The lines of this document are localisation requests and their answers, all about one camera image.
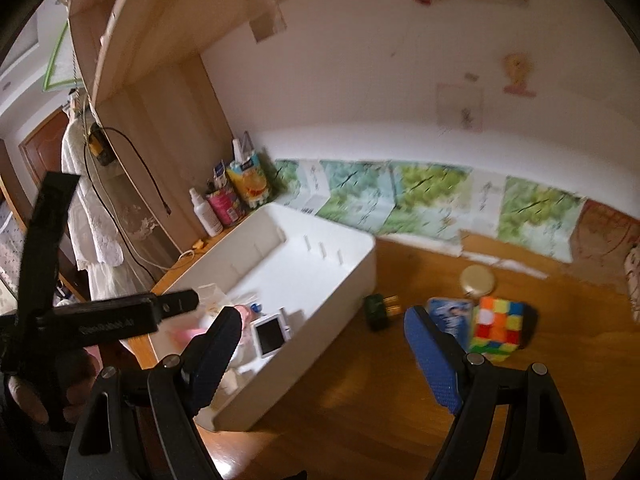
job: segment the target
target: brown door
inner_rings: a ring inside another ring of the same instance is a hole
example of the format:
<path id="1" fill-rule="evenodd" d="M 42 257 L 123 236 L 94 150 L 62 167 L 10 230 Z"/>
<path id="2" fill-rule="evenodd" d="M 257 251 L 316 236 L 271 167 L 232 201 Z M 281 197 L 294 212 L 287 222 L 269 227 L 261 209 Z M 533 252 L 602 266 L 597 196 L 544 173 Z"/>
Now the brown door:
<path id="1" fill-rule="evenodd" d="M 60 171 L 62 137 L 68 124 L 66 114 L 57 110 L 20 143 L 20 152 L 38 187 L 47 171 Z"/>

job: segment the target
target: white storage bin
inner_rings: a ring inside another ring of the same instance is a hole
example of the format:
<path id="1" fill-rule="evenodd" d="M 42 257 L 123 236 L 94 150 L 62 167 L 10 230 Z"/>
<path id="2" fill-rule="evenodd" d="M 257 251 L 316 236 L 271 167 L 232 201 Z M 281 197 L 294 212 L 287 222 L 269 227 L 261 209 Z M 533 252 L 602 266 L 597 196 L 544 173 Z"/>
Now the white storage bin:
<path id="1" fill-rule="evenodd" d="M 255 293 L 263 314 L 284 307 L 292 338 L 269 358 L 238 368 L 238 389 L 200 410 L 207 430 L 246 431 L 302 377 L 371 294 L 375 239 L 364 232 L 269 204 L 187 270 L 168 292 L 216 283 L 229 297 Z M 166 320 L 152 334 L 158 359 L 179 353 L 170 331 L 198 326 L 201 312 Z"/>

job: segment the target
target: white cable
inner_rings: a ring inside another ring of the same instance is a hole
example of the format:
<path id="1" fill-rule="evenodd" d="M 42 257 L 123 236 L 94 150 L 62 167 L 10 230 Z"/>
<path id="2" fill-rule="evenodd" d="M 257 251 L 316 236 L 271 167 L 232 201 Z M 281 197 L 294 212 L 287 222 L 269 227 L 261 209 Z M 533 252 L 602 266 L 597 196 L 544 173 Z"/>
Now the white cable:
<path id="1" fill-rule="evenodd" d="M 82 110 L 84 110 L 84 108 L 86 107 L 87 98 L 88 98 L 87 96 L 84 96 L 84 103 L 82 104 Z M 86 129 L 86 117 L 84 116 L 84 111 L 82 111 L 82 128 L 84 129 L 84 142 L 88 142 L 89 136 L 88 136 L 88 131 Z M 111 197 L 109 196 L 109 193 L 107 193 L 107 190 L 104 187 L 104 185 L 102 184 L 102 180 L 100 179 L 100 173 L 98 172 L 98 167 L 95 165 L 95 160 L 94 160 L 93 154 L 90 154 L 89 158 L 91 159 L 91 162 L 94 165 L 94 173 L 95 173 L 95 176 L 98 179 L 98 183 L 100 183 L 100 187 L 104 191 L 104 195 L 107 197 L 107 200 L 109 201 L 109 204 L 111 205 L 111 209 L 113 211 L 113 216 L 115 217 L 116 221 L 118 222 L 118 226 L 120 227 L 120 235 L 127 239 L 127 242 L 129 242 L 129 246 L 130 246 L 131 250 L 134 253 L 136 253 L 136 256 L 139 257 L 140 260 L 142 260 L 146 264 L 153 265 L 154 267 L 157 267 L 158 269 L 161 269 L 161 270 L 180 269 L 181 267 L 184 267 L 185 265 L 190 264 L 193 261 L 193 259 L 196 257 L 196 253 L 195 253 L 195 251 L 193 249 L 188 249 L 188 250 L 184 251 L 183 253 L 181 253 L 180 256 L 178 256 L 178 259 L 176 260 L 176 263 L 179 262 L 181 258 L 183 258 L 185 256 L 188 256 L 189 254 L 191 255 L 191 259 L 186 261 L 186 262 L 184 262 L 183 264 L 181 264 L 180 266 L 177 266 L 177 267 L 175 265 L 173 267 L 164 267 L 162 265 L 156 264 L 155 262 L 150 262 L 144 256 L 140 255 L 140 253 L 134 247 L 133 242 L 131 241 L 131 238 L 129 237 L 129 235 L 127 235 L 126 230 L 122 227 L 122 222 L 120 221 L 120 217 L 118 216 L 118 212 L 116 210 L 116 207 L 113 205 L 113 202 L 111 201 Z"/>

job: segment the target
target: metal screw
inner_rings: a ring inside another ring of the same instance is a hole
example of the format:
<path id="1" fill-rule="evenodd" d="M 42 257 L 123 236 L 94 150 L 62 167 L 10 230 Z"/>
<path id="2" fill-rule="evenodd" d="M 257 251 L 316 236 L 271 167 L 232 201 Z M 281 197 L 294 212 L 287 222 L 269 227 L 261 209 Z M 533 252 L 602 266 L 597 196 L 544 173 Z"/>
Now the metal screw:
<path id="1" fill-rule="evenodd" d="M 546 375 L 546 373 L 547 373 L 547 371 L 548 371 L 548 370 L 546 369 L 546 366 L 545 366 L 545 365 L 543 365 L 542 363 L 533 363 L 533 364 L 531 365 L 531 369 L 532 369 L 535 373 L 537 373 L 538 375 Z"/>
<path id="2" fill-rule="evenodd" d="M 469 363 L 473 364 L 474 366 L 478 366 L 484 363 L 484 356 L 482 354 L 475 354 L 475 353 L 467 354 L 466 360 L 469 361 Z"/>
<path id="3" fill-rule="evenodd" d="M 113 366 L 107 366 L 104 370 L 102 370 L 101 376 L 103 379 L 109 379 L 110 377 L 113 377 L 116 372 L 117 370 Z"/>
<path id="4" fill-rule="evenodd" d="M 171 354 L 162 359 L 162 366 L 165 368 L 174 368 L 180 364 L 180 356 L 176 354 Z"/>

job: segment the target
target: black screen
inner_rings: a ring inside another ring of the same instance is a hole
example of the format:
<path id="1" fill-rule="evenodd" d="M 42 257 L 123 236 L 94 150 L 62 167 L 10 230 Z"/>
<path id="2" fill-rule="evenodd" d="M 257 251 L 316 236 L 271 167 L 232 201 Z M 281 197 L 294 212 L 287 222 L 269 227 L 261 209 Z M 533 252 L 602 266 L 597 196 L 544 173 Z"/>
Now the black screen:
<path id="1" fill-rule="evenodd" d="M 262 355 L 273 352 L 284 345 L 284 336 L 277 318 L 256 326 L 255 331 L 258 334 Z"/>

